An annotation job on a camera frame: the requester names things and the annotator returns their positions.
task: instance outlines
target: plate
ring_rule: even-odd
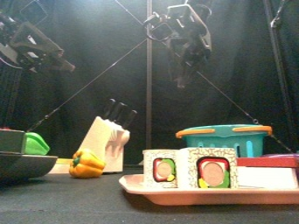
[[[54,166],[57,157],[0,153],[0,183],[38,178]]]
[[[220,204],[299,204],[299,189],[181,189],[147,188],[144,174],[125,175],[119,180],[128,193],[141,194],[163,206]]]

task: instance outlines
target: black knife handle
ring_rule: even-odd
[[[127,105],[123,102],[119,102],[117,105],[113,107],[112,113],[109,114],[109,116],[107,118],[111,122],[116,121],[125,106]]]
[[[135,120],[136,118],[136,111],[132,110],[127,116],[125,122],[123,123],[121,127],[125,130],[128,125],[131,124],[131,122]]]
[[[116,105],[116,100],[115,99],[109,99],[108,103],[107,103],[107,106],[104,108],[104,115],[101,117],[104,120],[108,119],[108,116],[109,116],[109,114],[112,112],[112,109],[113,109],[115,105]]]

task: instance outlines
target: basket handle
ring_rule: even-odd
[[[183,138],[185,135],[196,135],[196,134],[209,134],[215,133],[215,129],[185,129],[176,132],[176,138]]]
[[[232,131],[241,132],[241,131],[265,131],[267,134],[272,135],[272,128],[269,126],[253,126],[253,127],[241,127],[241,128],[233,128]]]

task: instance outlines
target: black table surface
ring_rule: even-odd
[[[123,190],[121,173],[74,179],[69,174],[0,185],[0,223],[299,223],[297,205],[159,206]]]

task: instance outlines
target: plastic basket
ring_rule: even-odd
[[[176,137],[187,147],[233,148],[239,157],[255,158],[263,155],[263,139],[271,134],[269,126],[236,124],[188,128]]]

